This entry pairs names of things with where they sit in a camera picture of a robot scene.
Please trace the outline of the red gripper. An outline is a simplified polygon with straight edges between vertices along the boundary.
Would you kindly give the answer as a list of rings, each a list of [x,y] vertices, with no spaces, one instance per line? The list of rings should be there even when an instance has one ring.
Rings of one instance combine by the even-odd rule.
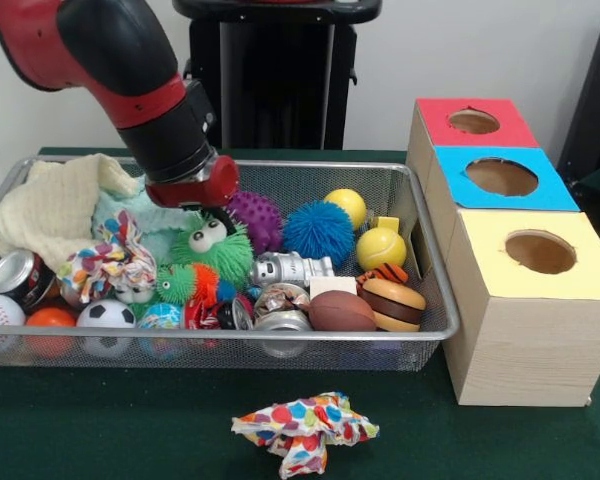
[[[239,168],[229,156],[216,155],[196,174],[183,180],[168,183],[145,183],[148,197],[163,208],[182,208],[197,215],[204,208],[215,208],[214,217],[226,228],[228,235],[235,234],[231,215],[223,208],[239,188]]]

